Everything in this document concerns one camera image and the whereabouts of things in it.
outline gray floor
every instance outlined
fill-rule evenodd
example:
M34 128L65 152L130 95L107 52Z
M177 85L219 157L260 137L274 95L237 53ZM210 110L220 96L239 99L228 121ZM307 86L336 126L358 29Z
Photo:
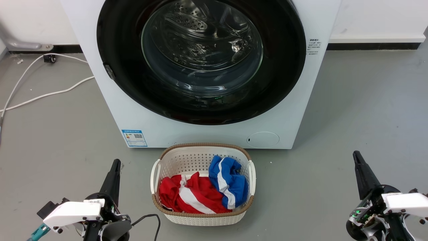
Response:
M37 56L0 63L0 106ZM91 75L84 63L64 57L54 65L39 61L10 106ZM428 191L427 77L427 43L417 51L327 52L294 148L249 150L258 179L244 219L232 226L191 227L161 216L158 240L352 240L345 230L359 202L352 151L361 151L382 183ZM6 112L2 138L0 240L29 238L47 201L79 201L98 191L115 158L125 164L121 212L134 220L160 214L149 176L162 150L126 147L94 80ZM152 240L156 225L156 219L142 221L131 240ZM68 230L43 240L81 239Z

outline white washing machine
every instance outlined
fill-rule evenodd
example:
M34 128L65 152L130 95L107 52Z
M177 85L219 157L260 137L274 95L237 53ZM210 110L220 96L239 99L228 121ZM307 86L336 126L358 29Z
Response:
M293 146L341 0L62 0L125 143Z

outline power cord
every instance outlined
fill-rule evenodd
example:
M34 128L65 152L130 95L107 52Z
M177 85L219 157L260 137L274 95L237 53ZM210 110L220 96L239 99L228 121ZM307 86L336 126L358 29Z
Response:
M21 77L19 78L18 82L16 82L15 87L13 87L13 90L12 90L12 92L10 93L9 98L8 98L8 99L7 99L7 101L6 101L6 104L4 105L3 110L0 110L0 112L2 112L2 114L1 114L1 116L0 116L0 145L1 145L1 129L2 129L3 120L4 120L4 113L5 113L7 110L17 108L17 107L19 107L19 106L22 106L22 105L28 104L28 103L30 103L30 102L33 102L33 101L35 101L35 100L37 100L37 99L40 99L40 98L43 98L43 97L46 97L46 96L49 96L49 95L54 95L54 94L64 93L64 92L70 91L70 90L74 89L76 86L78 86L78 85L82 84L83 82L85 82L85 81L87 81L87 80L90 80L90 79L94 78L93 76L92 76L92 77L89 77L89 78L86 78L86 79L84 79L84 80L80 81L79 83L77 83L77 84L73 85L71 88L69 88L69 89L67 89L67 90L62 90L62 91L57 91L57 92L53 92L53 93L49 93L49 94L45 94L45 95L42 95L42 96L36 97L36 98L34 98L34 99L28 100L28 101L26 101L26 102L23 102L23 103L21 103L21 104L19 104L19 105L15 105L15 106L12 106L12 107L10 107L10 108L7 108L7 105L9 104L10 100L12 99L12 96L13 96L13 93L15 92L15 90L16 90L16 87L19 85L19 83L21 82L22 78L23 78L23 77L24 77L24 75L27 73L28 69L30 69L30 67L31 67L31 66L32 66L32 65L33 65L37 60L39 60L39 59L43 58L43 56L45 56L45 55L51 55L51 54L58 55L58 56L63 56L63 57L67 57L67 58L71 58L71 59L75 59L75 60L78 60L78 61L82 61L82 62L88 63L87 61L81 60L81 59L76 58L76 57L71 57L71 56L67 56L67 55L63 55L63 54L55 54L55 53L44 54L44 55L42 55L42 56L40 56L40 57L36 58L36 59L35 59L35 60L34 60L34 61L33 61L33 62L28 66L28 67L27 67L27 69L24 71L24 73L23 73L23 74L21 75Z
M148 215L144 215L142 216L139 220L135 221L133 224L131 224L132 226L135 226L137 223L139 223L141 220L147 218L147 217L157 217L158 218L158 229L156 230L156 234L155 234L155 241L158 238L158 233L159 233L159 229L161 228L161 219L159 218L159 216L157 214L148 214Z

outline white plastic basket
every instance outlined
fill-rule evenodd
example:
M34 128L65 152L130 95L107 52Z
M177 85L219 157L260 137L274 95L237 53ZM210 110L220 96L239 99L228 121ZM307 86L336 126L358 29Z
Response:
M208 176L208 167L215 155L231 157L242 165L240 174L245 176L249 187L246 202L233 212L223 214L188 214L164 209L158 193L162 179L178 174L190 177L195 172L199 172L201 176ZM216 143L180 144L166 149L160 159L155 162L150 188L155 206L174 223L193 226L230 225L239 222L253 203L256 191L256 169L250 155L238 146Z

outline blue clothing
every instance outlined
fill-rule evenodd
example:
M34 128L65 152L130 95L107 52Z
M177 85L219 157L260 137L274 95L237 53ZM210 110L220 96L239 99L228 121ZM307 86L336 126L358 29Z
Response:
M222 204L227 209L234 209L244 204L248 196L248 183L238 170L241 164L233 158L214 156L208 168L211 183L217 191L223 193Z

